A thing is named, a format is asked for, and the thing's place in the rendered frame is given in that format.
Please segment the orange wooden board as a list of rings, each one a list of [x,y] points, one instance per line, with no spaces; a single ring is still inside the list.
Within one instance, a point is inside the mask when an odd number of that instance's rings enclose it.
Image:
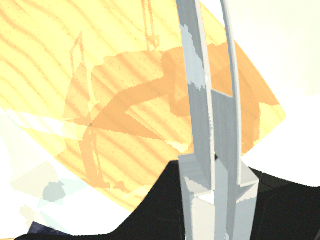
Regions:
[[[200,7],[212,88],[232,96],[227,33]],[[235,52],[243,156],[287,115],[236,40]],[[0,0],[0,107],[132,213],[193,153],[176,0]]]

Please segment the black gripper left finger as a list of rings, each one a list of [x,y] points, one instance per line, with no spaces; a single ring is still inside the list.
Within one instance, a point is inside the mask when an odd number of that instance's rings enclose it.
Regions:
[[[23,233],[13,240],[185,240],[179,161],[168,161],[141,203],[111,233],[73,236]]]

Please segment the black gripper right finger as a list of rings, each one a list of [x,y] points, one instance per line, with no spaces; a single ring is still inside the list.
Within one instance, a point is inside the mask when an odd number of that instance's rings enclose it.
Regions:
[[[319,185],[251,169],[260,180],[249,240],[320,240]]]

